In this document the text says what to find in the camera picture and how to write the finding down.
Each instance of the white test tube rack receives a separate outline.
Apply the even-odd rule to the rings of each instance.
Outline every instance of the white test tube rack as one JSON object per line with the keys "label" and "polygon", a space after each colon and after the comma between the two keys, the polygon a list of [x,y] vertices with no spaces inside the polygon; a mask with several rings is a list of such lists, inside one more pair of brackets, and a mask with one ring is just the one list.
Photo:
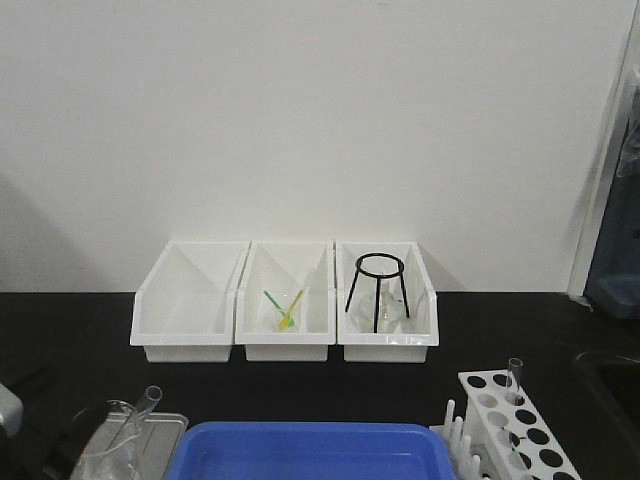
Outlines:
{"label": "white test tube rack", "polygon": [[459,480],[581,480],[569,458],[521,388],[517,405],[507,401],[506,370],[463,372],[465,419],[453,418],[449,400],[444,439]]}

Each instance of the test tube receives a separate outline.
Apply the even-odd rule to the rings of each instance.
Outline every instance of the test tube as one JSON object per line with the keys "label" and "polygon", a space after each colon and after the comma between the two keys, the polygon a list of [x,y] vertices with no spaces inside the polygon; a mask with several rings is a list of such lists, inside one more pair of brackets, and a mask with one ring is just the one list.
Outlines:
{"label": "test tube", "polygon": [[505,398],[512,405],[522,405],[522,396],[520,395],[520,382],[522,380],[522,367],[524,362],[519,358],[513,357],[509,359],[507,368],[507,394]]}

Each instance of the plastic storage tray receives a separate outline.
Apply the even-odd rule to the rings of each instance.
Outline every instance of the plastic storage tray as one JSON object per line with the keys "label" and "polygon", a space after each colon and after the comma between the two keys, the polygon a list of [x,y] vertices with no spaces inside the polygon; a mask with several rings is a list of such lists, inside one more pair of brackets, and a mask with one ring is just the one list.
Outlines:
{"label": "plastic storage tray", "polygon": [[[381,252],[404,262],[404,281],[410,318],[402,319],[392,333],[363,333],[358,326],[358,306],[375,291],[375,280],[360,275],[349,311],[345,312],[349,289],[361,255]],[[436,292],[431,285],[415,242],[336,242],[338,300],[338,343],[344,345],[344,359],[354,362],[424,362],[427,347],[439,343]],[[389,280],[389,291],[401,299],[399,278]]]}
{"label": "plastic storage tray", "polygon": [[[254,242],[238,290],[237,344],[247,360],[325,361],[327,346],[336,343],[336,300],[333,242]],[[294,331],[278,329],[278,312],[264,294],[287,295],[287,308],[296,293]]]}
{"label": "plastic storage tray", "polygon": [[425,427],[210,422],[180,441],[167,480],[453,480],[442,439]]}
{"label": "plastic storage tray", "polygon": [[[126,421],[123,414],[110,413],[96,430],[86,447],[89,451],[105,450]],[[169,469],[178,441],[189,421],[177,413],[150,413],[140,434],[137,471],[144,480],[163,480]]]}
{"label": "plastic storage tray", "polygon": [[249,245],[169,242],[136,292],[131,345],[150,362],[226,362]]}

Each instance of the glassware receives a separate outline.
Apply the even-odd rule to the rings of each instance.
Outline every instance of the glassware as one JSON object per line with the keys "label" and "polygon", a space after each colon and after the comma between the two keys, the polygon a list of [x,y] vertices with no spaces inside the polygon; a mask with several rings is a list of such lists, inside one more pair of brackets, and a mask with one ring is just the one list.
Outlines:
{"label": "glassware", "polygon": [[[366,295],[360,301],[360,332],[373,332],[373,316],[376,308],[376,293]],[[384,280],[380,284],[380,304],[378,307],[378,333],[393,333],[399,321],[404,317],[404,306],[400,299],[394,298],[389,291],[389,282]]]}
{"label": "glassware", "polygon": [[507,366],[507,393],[505,398],[512,405],[522,405],[524,399],[520,395],[520,384],[522,380],[522,367],[524,362],[519,358],[510,358]]}
{"label": "glassware", "polygon": [[[161,398],[160,387],[151,385],[135,407],[121,400],[110,400],[107,422],[85,447],[71,480],[140,480],[137,440],[142,433],[144,419]],[[109,434],[109,429],[115,429],[115,432]]]}

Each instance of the black countertop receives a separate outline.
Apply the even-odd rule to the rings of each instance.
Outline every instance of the black countertop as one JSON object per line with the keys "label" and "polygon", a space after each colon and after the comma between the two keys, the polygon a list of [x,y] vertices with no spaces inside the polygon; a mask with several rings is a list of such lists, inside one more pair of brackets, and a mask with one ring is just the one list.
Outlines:
{"label": "black countertop", "polygon": [[[13,477],[9,463],[21,463],[36,478],[76,412],[100,399],[134,402],[150,384],[164,392],[158,410],[182,413],[191,426],[437,425],[449,398],[464,415],[458,372],[505,368],[517,356],[527,394],[583,480],[640,479],[640,461],[575,367],[585,351],[640,354],[640,322],[609,319],[564,295],[440,293],[440,346],[424,364],[345,363],[338,346],[326,363],[249,363],[236,346],[226,364],[149,364],[141,347],[129,346],[132,308],[133,294],[0,294],[0,381],[25,404],[4,477]],[[37,366],[45,369],[25,380]]]}

